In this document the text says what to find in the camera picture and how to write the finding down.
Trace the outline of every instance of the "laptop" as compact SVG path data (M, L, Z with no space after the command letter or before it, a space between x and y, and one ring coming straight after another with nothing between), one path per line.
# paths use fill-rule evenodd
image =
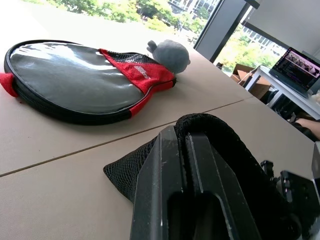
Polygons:
M320 64L290 47L269 73L301 96L320 78Z

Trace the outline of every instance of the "printed logo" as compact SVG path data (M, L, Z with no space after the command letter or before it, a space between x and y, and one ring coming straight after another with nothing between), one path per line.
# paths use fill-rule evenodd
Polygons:
M137 69L144 76L145 79L150 79L150 77L147 75L146 70L144 70L142 66L134 66L134 68Z

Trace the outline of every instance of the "wall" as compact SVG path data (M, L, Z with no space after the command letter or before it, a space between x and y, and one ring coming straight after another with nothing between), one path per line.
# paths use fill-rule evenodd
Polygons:
M320 50L320 0L258 0L248 22L298 51Z

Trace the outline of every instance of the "stuffed animal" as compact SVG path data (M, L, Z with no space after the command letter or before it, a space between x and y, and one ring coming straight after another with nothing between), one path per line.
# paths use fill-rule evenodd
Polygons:
M157 45L151 40L146 49L154 60L174 74L183 72L190 64L188 50L178 42L165 40Z

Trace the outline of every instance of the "laptop screen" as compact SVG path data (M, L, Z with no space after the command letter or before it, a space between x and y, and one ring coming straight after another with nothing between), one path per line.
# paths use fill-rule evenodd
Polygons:
M306 91L319 79L320 65L290 47L273 67Z

